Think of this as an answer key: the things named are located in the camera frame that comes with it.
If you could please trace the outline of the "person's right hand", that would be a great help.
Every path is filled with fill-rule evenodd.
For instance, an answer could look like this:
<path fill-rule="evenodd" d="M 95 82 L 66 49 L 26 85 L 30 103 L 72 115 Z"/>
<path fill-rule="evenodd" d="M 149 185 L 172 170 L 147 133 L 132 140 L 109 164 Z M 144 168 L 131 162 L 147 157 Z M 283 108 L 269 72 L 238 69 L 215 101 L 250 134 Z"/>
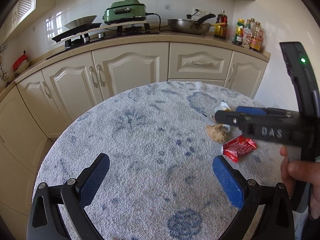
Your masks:
<path fill-rule="evenodd" d="M 289 162 L 289 156 L 285 146 L 281 147 L 280 155 L 284 157 L 280 166 L 281 179 L 285 184 L 290 196 L 293 194 L 293 189 L 297 180 L 313 185 L 309 215 L 312 219 L 318 219 L 320 198 L 319 163 L 300 160 Z"/>

